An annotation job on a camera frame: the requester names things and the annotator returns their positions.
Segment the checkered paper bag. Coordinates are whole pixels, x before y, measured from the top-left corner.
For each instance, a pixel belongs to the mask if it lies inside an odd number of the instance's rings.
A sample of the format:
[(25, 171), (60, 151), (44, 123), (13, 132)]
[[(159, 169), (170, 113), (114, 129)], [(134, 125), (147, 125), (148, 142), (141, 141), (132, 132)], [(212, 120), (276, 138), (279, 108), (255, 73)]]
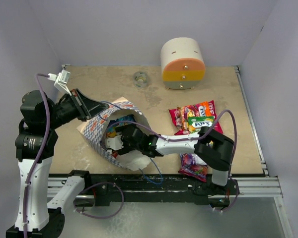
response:
[(134, 122), (137, 122), (149, 128), (148, 120), (140, 109), (124, 97), (105, 104), (109, 108), (77, 127), (84, 140), (100, 157), (119, 168), (143, 173), (143, 169), (150, 163), (156, 165), (153, 159), (137, 150), (124, 155), (118, 154), (118, 150), (123, 148), (122, 135), (117, 131), (118, 127), (134, 125)]

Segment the pink REAL crisps bag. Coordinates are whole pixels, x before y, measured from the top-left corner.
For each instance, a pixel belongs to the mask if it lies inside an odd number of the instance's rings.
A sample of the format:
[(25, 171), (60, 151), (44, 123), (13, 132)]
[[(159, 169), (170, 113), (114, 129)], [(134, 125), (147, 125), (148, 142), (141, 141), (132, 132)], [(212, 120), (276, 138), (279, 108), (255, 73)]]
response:
[(170, 109), (169, 113), (172, 123), (178, 128), (174, 135), (190, 134), (203, 126), (210, 127), (217, 118), (213, 100)]

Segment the purple snack packet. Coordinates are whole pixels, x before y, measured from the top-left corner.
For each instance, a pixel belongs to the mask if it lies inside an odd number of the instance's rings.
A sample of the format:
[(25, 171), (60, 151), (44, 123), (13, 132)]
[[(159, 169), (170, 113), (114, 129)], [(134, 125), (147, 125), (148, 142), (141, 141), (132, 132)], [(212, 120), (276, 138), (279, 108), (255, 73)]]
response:
[(180, 154), (179, 173), (206, 182), (208, 172), (207, 164), (195, 154)]

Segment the green Fox's candy bag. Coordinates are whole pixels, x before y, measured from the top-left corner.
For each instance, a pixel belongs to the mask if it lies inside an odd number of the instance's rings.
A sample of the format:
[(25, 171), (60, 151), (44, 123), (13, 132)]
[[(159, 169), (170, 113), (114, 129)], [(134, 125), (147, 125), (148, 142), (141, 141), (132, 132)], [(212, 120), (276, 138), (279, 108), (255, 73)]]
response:
[(190, 133), (199, 131), (202, 127), (210, 127), (214, 122), (213, 116), (208, 117), (189, 117), (188, 130)]

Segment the orange snack packet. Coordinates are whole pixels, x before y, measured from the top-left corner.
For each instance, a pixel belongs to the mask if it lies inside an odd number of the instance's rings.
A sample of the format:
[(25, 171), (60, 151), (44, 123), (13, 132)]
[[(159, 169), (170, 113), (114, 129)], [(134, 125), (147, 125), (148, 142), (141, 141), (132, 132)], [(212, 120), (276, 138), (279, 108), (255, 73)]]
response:
[(214, 102), (202, 102), (198, 104), (198, 111), (201, 117), (216, 116)]

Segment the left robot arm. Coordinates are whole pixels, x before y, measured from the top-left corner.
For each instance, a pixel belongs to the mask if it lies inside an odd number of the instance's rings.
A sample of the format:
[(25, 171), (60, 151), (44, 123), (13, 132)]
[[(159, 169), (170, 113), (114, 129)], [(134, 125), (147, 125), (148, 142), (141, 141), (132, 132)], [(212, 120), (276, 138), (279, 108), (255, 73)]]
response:
[(78, 89), (71, 90), (54, 103), (40, 90), (22, 98), (19, 135), (15, 140), (20, 171), (19, 209), (15, 224), (6, 231), (7, 238), (57, 238), (65, 224), (65, 209), (75, 197), (88, 194), (92, 182), (88, 171), (73, 170), (65, 187), (51, 200), (48, 179), (55, 145), (56, 129), (78, 119), (87, 121), (109, 108)]

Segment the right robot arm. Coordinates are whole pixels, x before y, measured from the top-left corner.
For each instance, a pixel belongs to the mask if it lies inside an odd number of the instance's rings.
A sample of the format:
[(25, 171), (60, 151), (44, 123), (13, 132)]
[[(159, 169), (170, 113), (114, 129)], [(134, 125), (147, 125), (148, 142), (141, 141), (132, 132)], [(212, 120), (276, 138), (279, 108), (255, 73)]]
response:
[(146, 135), (135, 124), (120, 126), (116, 129), (114, 150), (119, 155), (139, 151), (150, 158), (169, 154), (195, 154), (212, 168), (211, 189), (222, 194), (228, 189), (231, 162), (236, 150), (232, 139), (210, 127), (186, 135), (166, 136)]

